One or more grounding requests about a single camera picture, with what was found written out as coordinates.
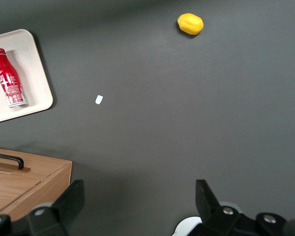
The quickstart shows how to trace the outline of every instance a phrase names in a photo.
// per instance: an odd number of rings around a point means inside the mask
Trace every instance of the drawer handle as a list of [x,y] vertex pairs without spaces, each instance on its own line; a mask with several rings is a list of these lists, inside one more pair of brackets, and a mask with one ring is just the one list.
[[24,161],[20,157],[0,154],[0,158],[16,161],[19,164],[19,170],[24,168]]

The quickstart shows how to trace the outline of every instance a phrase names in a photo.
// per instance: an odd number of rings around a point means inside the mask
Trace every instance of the dark gray surface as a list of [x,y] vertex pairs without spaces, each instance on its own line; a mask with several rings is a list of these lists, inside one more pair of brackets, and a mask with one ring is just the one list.
[[249,217],[295,218],[295,0],[158,2],[0,1],[0,33],[34,34],[55,98],[0,123],[0,148],[74,162],[72,235],[171,236],[198,178]]

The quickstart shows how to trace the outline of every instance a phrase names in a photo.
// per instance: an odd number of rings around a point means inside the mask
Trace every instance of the coca-cola bottle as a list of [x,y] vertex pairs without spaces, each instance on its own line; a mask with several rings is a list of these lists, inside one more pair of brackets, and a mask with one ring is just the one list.
[[9,62],[5,50],[2,48],[0,48],[0,83],[10,108],[28,104],[18,73]]

